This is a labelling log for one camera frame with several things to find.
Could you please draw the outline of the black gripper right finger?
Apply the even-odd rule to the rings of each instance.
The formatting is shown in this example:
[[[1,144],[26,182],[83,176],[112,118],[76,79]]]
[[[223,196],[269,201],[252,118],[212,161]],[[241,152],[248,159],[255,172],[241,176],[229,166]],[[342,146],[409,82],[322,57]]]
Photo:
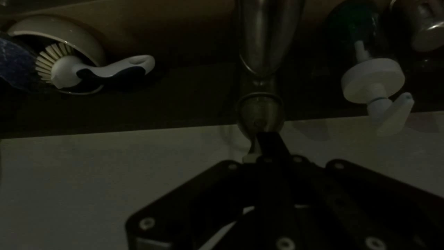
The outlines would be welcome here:
[[[256,144],[319,209],[331,250],[444,250],[442,197],[345,159],[317,166],[273,132]]]

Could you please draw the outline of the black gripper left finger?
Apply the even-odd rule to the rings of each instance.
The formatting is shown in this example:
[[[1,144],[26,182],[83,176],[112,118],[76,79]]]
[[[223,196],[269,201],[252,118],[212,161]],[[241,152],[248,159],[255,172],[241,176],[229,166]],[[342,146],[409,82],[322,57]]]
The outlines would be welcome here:
[[[276,172],[276,162],[265,157],[212,165],[126,219],[129,250],[198,250],[229,223],[216,250],[276,250]]]

